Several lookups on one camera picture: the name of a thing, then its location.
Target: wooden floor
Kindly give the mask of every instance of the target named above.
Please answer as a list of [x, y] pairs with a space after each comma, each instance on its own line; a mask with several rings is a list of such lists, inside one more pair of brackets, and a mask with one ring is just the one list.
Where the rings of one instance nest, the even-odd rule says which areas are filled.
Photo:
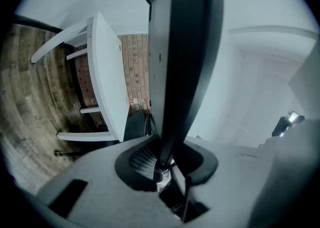
[[73, 151], [59, 140], [60, 131], [90, 132], [83, 114], [68, 50], [56, 47], [36, 64], [31, 56], [55, 34], [13, 25], [0, 56], [0, 141], [9, 172], [18, 185], [35, 194], [73, 161], [54, 150]]

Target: white table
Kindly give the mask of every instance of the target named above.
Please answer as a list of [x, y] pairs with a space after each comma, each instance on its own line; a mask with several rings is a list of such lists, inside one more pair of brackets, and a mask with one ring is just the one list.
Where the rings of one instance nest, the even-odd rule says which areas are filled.
[[81, 113], [100, 111], [108, 132], [68, 133], [60, 132], [57, 137], [69, 141], [112, 141], [124, 140], [129, 111], [122, 59], [122, 44], [100, 12], [78, 22], [46, 42], [31, 58], [36, 63], [53, 48], [86, 33], [87, 48], [68, 55], [67, 60], [87, 53], [91, 83], [98, 107], [80, 110]]

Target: white tabletop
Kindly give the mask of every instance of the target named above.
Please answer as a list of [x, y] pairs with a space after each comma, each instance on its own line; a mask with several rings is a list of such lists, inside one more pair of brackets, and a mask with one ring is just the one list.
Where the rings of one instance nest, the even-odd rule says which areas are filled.
[[100, 12], [88, 34], [88, 64], [94, 94], [109, 132], [124, 140], [129, 99], [122, 58], [122, 44]]

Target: brick wall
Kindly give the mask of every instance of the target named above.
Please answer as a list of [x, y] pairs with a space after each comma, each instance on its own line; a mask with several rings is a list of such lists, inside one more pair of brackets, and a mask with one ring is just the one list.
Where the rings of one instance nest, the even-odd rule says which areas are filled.
[[130, 105], [129, 114], [144, 109], [150, 112], [148, 35], [119, 35], [122, 42], [123, 69]]

